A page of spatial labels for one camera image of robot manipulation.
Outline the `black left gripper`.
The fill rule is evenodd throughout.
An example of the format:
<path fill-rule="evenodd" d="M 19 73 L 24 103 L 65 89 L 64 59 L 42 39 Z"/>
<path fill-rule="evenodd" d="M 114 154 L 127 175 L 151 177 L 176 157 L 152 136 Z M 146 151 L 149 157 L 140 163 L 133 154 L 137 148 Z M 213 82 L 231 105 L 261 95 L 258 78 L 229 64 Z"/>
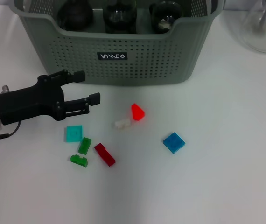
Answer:
<path fill-rule="evenodd" d="M 56 121 L 90 112 L 90 106 L 100 104 L 100 93 L 86 98 L 64 102 L 62 85 L 85 81 L 85 72 L 41 75 L 31 87 L 0 94 L 0 120 L 3 125 L 23 121 L 40 115 Z"/>

